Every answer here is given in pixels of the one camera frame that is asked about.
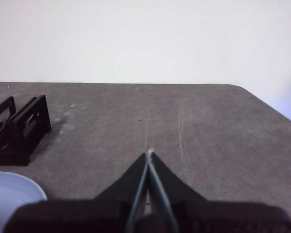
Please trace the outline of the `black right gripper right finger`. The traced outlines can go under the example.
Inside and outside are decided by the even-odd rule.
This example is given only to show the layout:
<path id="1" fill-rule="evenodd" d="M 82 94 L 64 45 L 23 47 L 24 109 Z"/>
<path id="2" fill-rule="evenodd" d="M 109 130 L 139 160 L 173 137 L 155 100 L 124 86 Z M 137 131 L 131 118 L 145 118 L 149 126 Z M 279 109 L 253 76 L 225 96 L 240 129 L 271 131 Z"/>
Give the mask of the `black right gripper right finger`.
<path id="1" fill-rule="evenodd" d="M 259 202 L 208 200 L 153 152 L 148 154 L 149 190 L 156 212 L 175 233 L 291 233 L 282 208 Z"/>

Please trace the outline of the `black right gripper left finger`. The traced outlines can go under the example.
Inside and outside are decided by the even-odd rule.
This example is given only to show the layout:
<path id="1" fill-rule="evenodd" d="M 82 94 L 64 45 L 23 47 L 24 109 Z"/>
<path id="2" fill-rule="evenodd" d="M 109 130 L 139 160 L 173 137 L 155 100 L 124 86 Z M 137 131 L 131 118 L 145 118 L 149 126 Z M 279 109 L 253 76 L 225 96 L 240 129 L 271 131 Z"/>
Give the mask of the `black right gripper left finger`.
<path id="1" fill-rule="evenodd" d="M 5 233 L 127 233 L 146 202 L 146 155 L 93 199 L 46 200 L 17 208 Z"/>

